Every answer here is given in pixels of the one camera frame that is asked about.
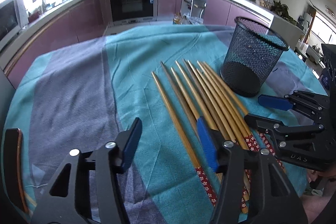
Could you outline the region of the right hand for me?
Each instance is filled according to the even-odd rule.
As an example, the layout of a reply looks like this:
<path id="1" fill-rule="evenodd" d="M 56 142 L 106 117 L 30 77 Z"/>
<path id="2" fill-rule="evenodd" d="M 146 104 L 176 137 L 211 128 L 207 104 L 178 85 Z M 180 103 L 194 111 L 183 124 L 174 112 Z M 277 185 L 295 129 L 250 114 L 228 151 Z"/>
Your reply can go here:
<path id="1" fill-rule="evenodd" d="M 335 168 L 326 172 L 307 170 L 309 186 L 306 194 L 310 196 L 329 197 L 335 192 Z"/>

